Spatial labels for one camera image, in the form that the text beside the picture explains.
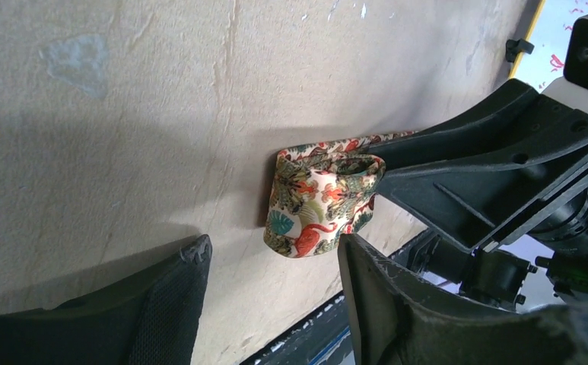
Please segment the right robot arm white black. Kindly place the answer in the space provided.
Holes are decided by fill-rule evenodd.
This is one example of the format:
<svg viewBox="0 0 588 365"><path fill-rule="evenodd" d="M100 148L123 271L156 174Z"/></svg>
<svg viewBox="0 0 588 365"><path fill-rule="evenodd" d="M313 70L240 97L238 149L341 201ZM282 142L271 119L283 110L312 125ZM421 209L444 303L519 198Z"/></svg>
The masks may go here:
<svg viewBox="0 0 588 365"><path fill-rule="evenodd" d="M542 92L510 80L464 113L380 142L377 193L426 224L405 267L512 310L529 273L588 302L588 15L574 24L561 77Z"/></svg>

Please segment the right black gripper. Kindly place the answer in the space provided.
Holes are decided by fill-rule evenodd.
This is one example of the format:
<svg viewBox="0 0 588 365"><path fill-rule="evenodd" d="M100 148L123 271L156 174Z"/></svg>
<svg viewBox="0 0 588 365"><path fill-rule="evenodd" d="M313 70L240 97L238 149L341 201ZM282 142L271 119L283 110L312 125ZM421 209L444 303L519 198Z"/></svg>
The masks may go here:
<svg viewBox="0 0 588 365"><path fill-rule="evenodd" d="M543 270L566 302L588 301L588 113L515 79L464 113L368 152L379 195L430 227L408 263L505 309Z"/></svg>

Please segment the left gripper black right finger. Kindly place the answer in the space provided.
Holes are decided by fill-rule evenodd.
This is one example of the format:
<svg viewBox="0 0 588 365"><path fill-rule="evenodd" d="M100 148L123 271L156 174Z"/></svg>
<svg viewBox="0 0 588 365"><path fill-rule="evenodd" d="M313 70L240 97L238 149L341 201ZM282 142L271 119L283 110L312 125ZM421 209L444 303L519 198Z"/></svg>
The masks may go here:
<svg viewBox="0 0 588 365"><path fill-rule="evenodd" d="M338 262L358 364L588 364L588 304L518 314L449 293L344 235Z"/></svg>

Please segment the paisley orange green tie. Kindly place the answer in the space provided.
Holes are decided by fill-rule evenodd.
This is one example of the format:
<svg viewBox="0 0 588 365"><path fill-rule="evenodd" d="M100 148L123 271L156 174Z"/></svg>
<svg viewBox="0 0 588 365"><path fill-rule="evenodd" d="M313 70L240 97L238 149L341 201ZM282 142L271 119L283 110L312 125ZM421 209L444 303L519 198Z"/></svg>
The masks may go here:
<svg viewBox="0 0 588 365"><path fill-rule="evenodd" d="M264 243L293 259L335 249L342 234L373 217L376 188L386 163L372 144L407 132L300 144L279 151L269 196Z"/></svg>

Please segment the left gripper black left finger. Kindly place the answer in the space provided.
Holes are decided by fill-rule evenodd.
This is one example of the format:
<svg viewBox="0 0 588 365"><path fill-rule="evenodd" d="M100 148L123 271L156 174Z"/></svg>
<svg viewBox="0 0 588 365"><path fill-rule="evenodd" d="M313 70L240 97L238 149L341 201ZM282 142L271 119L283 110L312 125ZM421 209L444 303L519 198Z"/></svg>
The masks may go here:
<svg viewBox="0 0 588 365"><path fill-rule="evenodd" d="M188 364L212 258L203 234L54 309L0 315L0 364Z"/></svg>

